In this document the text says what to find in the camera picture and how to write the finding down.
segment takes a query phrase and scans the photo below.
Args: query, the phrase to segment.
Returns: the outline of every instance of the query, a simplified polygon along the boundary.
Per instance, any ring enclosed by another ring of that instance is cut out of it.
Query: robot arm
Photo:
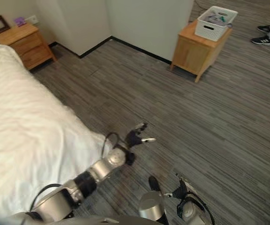
[[[147,127],[146,123],[139,124],[126,137],[126,146],[117,144],[105,158],[101,158],[89,169],[73,180],[56,188],[43,197],[27,214],[45,223],[60,221],[72,217],[73,209],[77,208],[97,185],[105,180],[114,170],[124,164],[132,165],[134,153],[129,149],[144,142],[154,142],[154,138],[142,139],[138,135]]]
[[[43,224],[67,225],[88,224],[101,225],[103,223],[121,225],[168,225],[164,208],[164,196],[181,199],[177,206],[177,214],[189,225],[210,225],[211,222],[204,216],[204,209],[208,208],[196,195],[195,190],[180,178],[180,187],[172,193],[162,193],[155,177],[150,177],[151,192],[143,195],[140,201],[139,217],[94,217],[94,218],[71,218],[73,210],[91,195],[98,184],[124,164],[132,165],[135,155],[129,149],[135,145],[154,142],[154,138],[140,138],[138,135],[147,127],[146,123],[138,125],[125,139],[125,146],[117,144],[105,158],[101,158],[85,172],[75,179],[67,181],[44,196],[32,209],[31,212],[21,212],[10,217],[18,219],[19,224],[34,224],[41,221]]]

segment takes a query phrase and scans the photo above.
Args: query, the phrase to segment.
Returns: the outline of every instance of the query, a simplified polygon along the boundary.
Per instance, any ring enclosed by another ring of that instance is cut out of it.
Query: purple object
[[[18,17],[14,20],[14,22],[16,23],[17,26],[23,26],[25,25],[27,22],[24,20],[23,17]]]

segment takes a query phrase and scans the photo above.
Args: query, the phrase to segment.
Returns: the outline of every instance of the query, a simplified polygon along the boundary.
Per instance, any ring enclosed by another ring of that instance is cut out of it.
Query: storage basket
[[[200,17],[198,17],[195,34],[212,41],[218,41],[219,38],[222,37],[222,35],[226,32],[228,27],[226,25],[220,26],[204,21],[208,16],[213,15],[213,13],[223,16],[226,24],[228,24],[233,22],[238,12],[218,6],[212,6]]]

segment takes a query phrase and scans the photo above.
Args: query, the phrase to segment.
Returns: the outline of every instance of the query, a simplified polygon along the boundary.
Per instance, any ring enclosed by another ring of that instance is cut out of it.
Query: black sneaker
[[[270,38],[268,36],[257,37],[251,39],[251,42],[257,45],[270,45]]]
[[[264,32],[264,33],[270,32],[270,26],[258,26],[257,29],[261,32]]]

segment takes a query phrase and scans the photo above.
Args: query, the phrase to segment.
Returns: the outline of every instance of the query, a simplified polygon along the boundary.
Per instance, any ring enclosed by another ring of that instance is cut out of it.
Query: white bedsheet
[[[86,170],[103,141],[0,45],[0,215],[29,210],[41,188]]]

